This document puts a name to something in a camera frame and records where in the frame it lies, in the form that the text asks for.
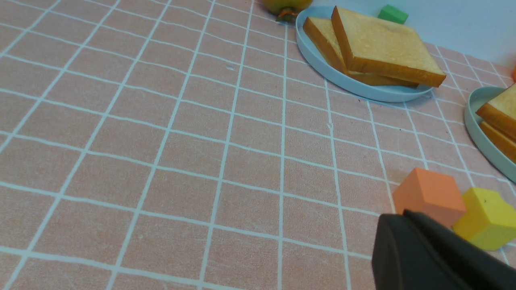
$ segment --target toast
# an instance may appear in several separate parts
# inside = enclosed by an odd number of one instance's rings
[[[507,138],[485,121],[480,123],[480,129],[507,158],[516,163],[516,142]]]
[[[477,115],[516,142],[516,85],[480,107]]]
[[[343,74],[370,86],[408,86],[416,87],[418,83],[408,82],[387,76],[351,72],[346,68],[341,48],[333,31],[330,19],[308,17],[303,30],[312,40],[326,62]]]
[[[337,6],[333,9],[331,21],[350,71],[432,87],[440,86],[446,78],[411,27]]]

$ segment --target foam block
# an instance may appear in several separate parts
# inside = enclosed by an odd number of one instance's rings
[[[452,226],[457,235],[490,251],[516,238],[516,211],[499,193],[472,187],[462,199],[467,213]]]
[[[404,24],[408,17],[408,14],[391,5],[385,5],[380,11],[380,14],[378,14],[378,18],[380,19],[399,24]]]
[[[398,214],[405,209],[422,212],[447,228],[466,212],[455,179],[422,168],[414,168],[392,197]]]

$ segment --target light blue plate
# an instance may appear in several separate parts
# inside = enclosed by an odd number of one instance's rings
[[[471,139],[473,139],[473,142],[475,142],[482,154],[508,179],[516,182],[516,164],[498,150],[482,132],[479,124],[483,120],[476,114],[480,107],[494,99],[504,90],[498,87],[483,87],[474,90],[467,101],[467,108],[464,110],[464,121]]]
[[[303,10],[297,16],[297,45],[307,62],[321,75],[337,86],[368,99],[382,102],[406,102],[414,100],[432,88],[419,85],[416,88],[401,86],[370,86],[352,79],[331,67],[323,58],[314,43],[304,33],[303,24],[307,17],[331,18],[334,6],[314,6]]]

